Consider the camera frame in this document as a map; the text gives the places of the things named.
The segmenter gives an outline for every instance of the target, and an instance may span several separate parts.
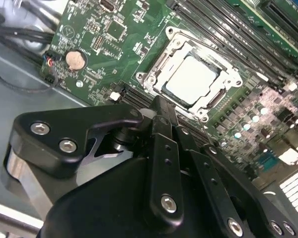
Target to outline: screw hole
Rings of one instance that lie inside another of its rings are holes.
[[[172,162],[171,162],[169,159],[165,159],[164,162],[165,162],[167,165],[169,165],[169,166],[172,165]]]
[[[211,179],[211,182],[212,182],[214,185],[218,185],[218,182],[217,182],[214,178]]]

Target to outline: electronic component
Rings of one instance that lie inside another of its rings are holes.
[[[262,152],[262,153],[266,153],[268,151],[268,148],[267,148],[267,146],[264,143],[261,143],[260,142],[258,144],[258,147],[259,147],[260,152]]]
[[[275,100],[274,100],[274,103],[276,103],[276,104],[279,104],[279,103],[281,103],[283,100],[281,99],[281,98],[276,98]]]
[[[227,140],[225,140],[225,139],[221,139],[221,140],[220,140],[220,146],[221,146],[221,147],[226,147],[226,146],[227,146]]]
[[[232,130],[232,134],[234,136],[234,138],[239,139],[242,137],[242,134],[238,131],[238,130]]]
[[[226,128],[220,124],[214,125],[215,129],[218,130],[220,133],[224,133],[226,131]]]
[[[252,105],[252,103],[250,102],[250,100],[247,99],[247,98],[242,99],[241,103],[242,103],[242,105],[243,105],[244,107],[246,107],[246,108],[247,108],[247,107],[250,107],[250,106]]]
[[[270,133],[266,130],[266,129],[261,129],[260,130],[260,133],[262,134],[262,136],[265,138],[265,139],[268,139],[271,137]]]
[[[99,4],[108,12],[113,12],[115,9],[115,5],[113,4],[113,0],[99,0]]]
[[[226,128],[230,128],[232,125],[232,122],[227,118],[221,118],[221,122]]]
[[[242,107],[240,107],[238,105],[233,106],[233,109],[238,115],[245,113],[245,109],[243,109]]]
[[[86,65],[84,54],[78,50],[68,51],[65,56],[65,61],[70,70],[81,70]]]
[[[245,121],[242,121],[242,122],[241,122],[241,126],[242,126],[243,129],[246,130],[246,131],[250,130],[250,127],[251,127],[250,124],[247,123],[247,122],[245,122]]]
[[[263,105],[258,105],[257,110],[261,115],[266,115],[268,113],[268,108],[264,107]]]
[[[286,125],[289,126],[290,129],[293,129],[295,127],[295,123],[293,120],[287,121]]]
[[[254,92],[250,92],[247,97],[251,100],[251,101],[254,101],[254,102],[257,102],[259,97],[256,93]]]
[[[251,118],[252,122],[259,122],[259,116],[257,116],[254,112],[251,112],[249,117]]]
[[[235,121],[235,120],[238,119],[238,116],[237,116],[234,112],[232,112],[231,110],[228,111],[228,112],[226,113],[226,115],[227,115],[227,117],[228,117],[231,121]]]

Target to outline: dimm slot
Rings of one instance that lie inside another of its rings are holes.
[[[197,0],[199,1],[201,4],[204,4],[205,6],[208,7],[208,9],[210,11],[212,11],[212,8],[214,10],[216,10],[218,13],[217,18],[219,18],[222,22],[225,22],[227,25],[229,25],[231,28],[233,28],[241,37],[243,37],[244,39],[246,39],[248,42],[252,42],[253,47],[256,47],[259,51],[261,52],[265,52],[265,57],[267,59],[270,60],[274,60],[273,63],[282,71],[284,68],[289,68],[289,70],[291,70],[293,73],[296,72],[295,69],[298,69],[297,66],[295,66],[294,64],[292,64],[289,60],[287,60],[285,57],[283,57],[282,55],[280,55],[278,52],[276,51],[269,51],[269,47],[265,47],[265,44],[267,45],[271,45],[268,42],[264,41],[263,39],[261,39],[260,37],[258,37],[256,35],[256,38],[254,38],[253,35],[250,35],[250,33],[248,31],[246,31],[244,28],[241,28],[237,25],[237,23],[235,23],[234,21],[232,21],[230,19],[230,16],[228,16],[225,12],[223,12],[221,10],[221,8],[219,8],[216,3],[218,3],[217,0],[206,0],[203,3],[201,2],[201,0]]]
[[[217,32],[222,34],[222,36],[228,42],[230,42],[232,45],[234,45],[237,49],[239,49],[240,51],[243,50],[244,51],[243,54],[246,56],[246,58],[249,59],[249,60],[252,59],[252,61],[256,65],[260,65],[261,69],[267,75],[269,75],[272,78],[274,78],[274,77],[278,78],[278,76],[281,76],[281,75],[279,75],[279,73],[277,71],[273,70],[270,67],[267,67],[266,62],[265,63],[262,62],[262,60],[259,57],[261,55],[259,51],[257,51],[257,53],[253,53],[252,51],[254,51],[255,49],[250,50],[248,47],[246,47],[246,45],[244,45],[241,42],[238,42],[236,40],[236,38],[234,38],[233,35],[230,32],[228,32],[226,29],[224,29],[223,26],[217,24],[216,22],[213,22],[213,20],[210,19],[210,17],[208,15],[206,15],[204,12],[202,12],[198,7],[196,7],[195,5],[193,5],[189,1],[185,1],[185,7],[188,8],[195,15],[197,15],[198,17],[203,19],[208,25],[210,25]]]

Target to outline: circular hole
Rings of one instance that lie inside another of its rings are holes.
[[[171,161],[170,161],[169,159],[165,159],[164,162],[165,162],[167,165],[169,165],[169,166],[172,165],[172,163],[171,163]]]
[[[160,117],[160,121],[161,121],[163,124],[168,125],[168,121],[167,121],[165,118]]]
[[[212,182],[214,185],[218,185],[218,182],[217,182],[214,178],[211,179],[211,182]]]

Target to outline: cable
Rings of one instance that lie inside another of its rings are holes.
[[[40,36],[43,38],[53,38],[53,33],[42,32],[32,29],[25,29],[19,27],[7,27],[7,26],[0,26],[0,33],[10,33],[10,34],[23,34],[23,35],[31,35],[31,36]]]
[[[26,9],[27,11],[31,12],[33,15],[35,15],[37,18],[39,18],[44,25],[49,27],[51,30],[56,31],[58,28],[58,25],[52,21],[50,18],[48,18],[44,13],[40,11],[40,9],[34,7],[30,2],[28,1],[22,1],[21,7]]]
[[[31,42],[38,42],[38,43],[42,43],[42,44],[50,44],[52,39],[45,39],[45,38],[41,38],[41,37],[34,37],[34,36],[28,36],[28,35],[19,35],[19,34],[0,34],[0,36],[2,37],[12,37],[12,38],[18,38],[18,39],[22,39],[22,40],[27,40],[27,41],[31,41]]]
[[[16,44],[15,42],[12,42],[4,37],[0,36],[0,43],[6,46],[9,49],[12,49],[25,57],[27,60],[29,60],[32,63],[36,63],[39,66],[42,66],[44,63],[41,56],[36,55],[35,53],[31,52],[30,50]]]
[[[45,92],[48,92],[48,91],[52,90],[53,88],[55,88],[58,85],[58,83],[59,83],[59,77],[58,77],[58,74],[55,71],[55,68],[53,67],[53,63],[50,61],[50,63],[47,63],[47,64],[50,67],[50,70],[51,70],[52,75],[54,76],[53,84],[50,84],[50,86],[47,87],[47,88],[44,88],[44,89],[31,89],[31,88],[19,87],[19,86],[16,86],[14,84],[11,84],[11,83],[7,82],[5,79],[3,79],[1,77],[1,75],[0,75],[0,83],[3,86],[5,86],[5,87],[7,87],[7,88],[9,88],[9,89],[11,89],[11,90],[13,90],[15,92],[18,92],[18,93],[21,92],[21,93],[36,94],[36,93],[45,93]]]

